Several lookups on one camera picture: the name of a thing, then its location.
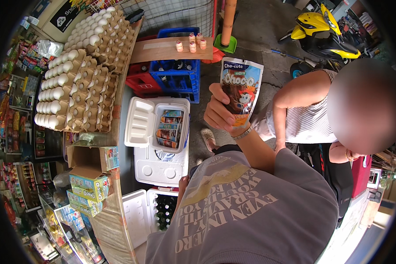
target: styrofoam cooler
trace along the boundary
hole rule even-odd
[[[157,221],[155,210],[155,195],[169,195],[178,196],[178,192],[144,189],[128,193],[122,197],[123,210],[125,211],[125,218],[127,228],[129,230],[129,237],[133,248],[137,248],[145,241],[149,234],[157,232]]]
[[[161,146],[155,135],[164,110],[183,111],[178,148]],[[138,182],[164,187],[178,187],[179,179],[188,173],[190,102],[184,98],[133,97],[125,128],[125,145],[134,147],[135,178]],[[156,150],[173,153],[170,161],[162,161]]]

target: white sandal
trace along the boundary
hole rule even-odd
[[[201,137],[202,137],[202,139],[204,140],[205,145],[207,146],[207,149],[208,149],[209,151],[212,151],[212,150],[208,147],[207,142],[208,142],[209,139],[212,139],[212,140],[214,140],[214,144],[216,144],[216,139],[214,138],[213,132],[212,132],[209,128],[203,128],[203,129],[201,129]]]

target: striped tank top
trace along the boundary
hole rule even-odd
[[[337,72],[327,69],[317,69],[327,72],[333,81]],[[275,136],[273,122],[273,100],[269,103],[266,113],[267,126],[270,133]],[[290,143],[333,143],[337,142],[327,119],[327,96],[321,102],[306,106],[293,107],[286,110],[286,142]]]

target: green dustpan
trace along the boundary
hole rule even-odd
[[[236,40],[236,38],[233,36],[230,36],[230,42],[229,42],[229,46],[227,48],[222,47],[221,39],[222,39],[222,34],[218,34],[216,36],[216,40],[214,40],[213,46],[218,48],[221,51],[225,51],[228,53],[235,53],[236,45],[238,44],[238,41]]]

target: gray t-shirt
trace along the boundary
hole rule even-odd
[[[290,150],[274,175],[228,151],[195,171],[167,231],[148,236],[145,263],[314,263],[337,218],[327,182]]]

